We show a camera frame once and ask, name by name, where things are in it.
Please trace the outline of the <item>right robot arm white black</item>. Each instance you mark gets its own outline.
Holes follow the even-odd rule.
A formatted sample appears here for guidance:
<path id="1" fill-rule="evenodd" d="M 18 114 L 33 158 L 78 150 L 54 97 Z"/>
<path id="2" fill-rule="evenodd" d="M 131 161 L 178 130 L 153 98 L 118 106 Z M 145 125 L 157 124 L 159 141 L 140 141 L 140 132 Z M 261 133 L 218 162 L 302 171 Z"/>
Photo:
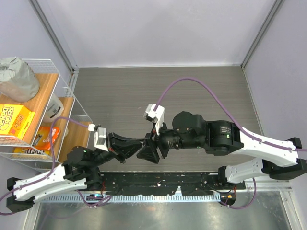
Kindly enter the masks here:
<path id="1" fill-rule="evenodd" d="M 137 158 L 158 163 L 171 149 L 204 149 L 214 156 L 247 155 L 253 159 L 238 165 L 218 169 L 217 183 L 227 189 L 246 179 L 268 175 L 274 180 L 291 180 L 307 172 L 307 162 L 298 157 L 297 138 L 278 141 L 240 130 L 224 120 L 205 121 L 201 115 L 182 111 L 172 121 L 145 137 Z"/>

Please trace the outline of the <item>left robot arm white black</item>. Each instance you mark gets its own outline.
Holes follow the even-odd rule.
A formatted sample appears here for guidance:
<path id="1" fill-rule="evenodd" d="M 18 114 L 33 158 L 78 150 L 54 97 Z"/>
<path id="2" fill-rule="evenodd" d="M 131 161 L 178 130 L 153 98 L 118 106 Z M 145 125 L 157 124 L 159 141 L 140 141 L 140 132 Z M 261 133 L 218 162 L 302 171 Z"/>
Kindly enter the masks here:
<path id="1" fill-rule="evenodd" d="M 94 133 L 95 150 L 75 146 L 64 163 L 48 172 L 28 179 L 15 177 L 7 180 L 12 193 L 6 207 L 13 213 L 28 210 L 41 200 L 72 190 L 93 190 L 103 187 L 99 166 L 117 159 L 124 162 L 142 148 L 143 139 L 124 138 L 114 133 Z"/>

